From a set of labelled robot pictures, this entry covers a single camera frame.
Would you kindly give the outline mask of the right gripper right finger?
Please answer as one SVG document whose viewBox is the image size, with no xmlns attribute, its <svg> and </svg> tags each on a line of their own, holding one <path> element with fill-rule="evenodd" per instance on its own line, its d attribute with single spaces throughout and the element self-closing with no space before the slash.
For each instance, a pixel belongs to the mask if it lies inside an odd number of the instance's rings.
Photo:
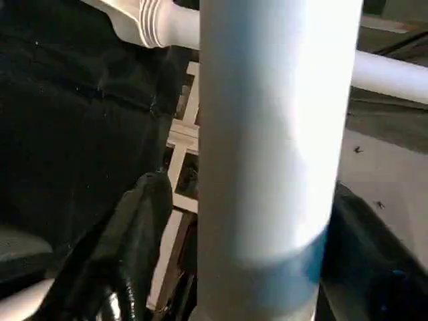
<svg viewBox="0 0 428 321">
<path fill-rule="evenodd" d="M 321 275 L 336 320 L 426 320 L 427 272 L 373 209 L 336 184 Z"/>
</svg>

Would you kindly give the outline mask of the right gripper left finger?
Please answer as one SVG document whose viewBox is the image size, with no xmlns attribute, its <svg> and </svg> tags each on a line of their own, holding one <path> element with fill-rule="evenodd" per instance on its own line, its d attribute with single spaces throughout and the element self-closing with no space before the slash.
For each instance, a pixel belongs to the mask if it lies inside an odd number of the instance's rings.
<svg viewBox="0 0 428 321">
<path fill-rule="evenodd" d="M 41 305 L 41 320 L 147 320 L 172 209 L 168 175 L 141 176 L 64 262 Z"/>
</svg>

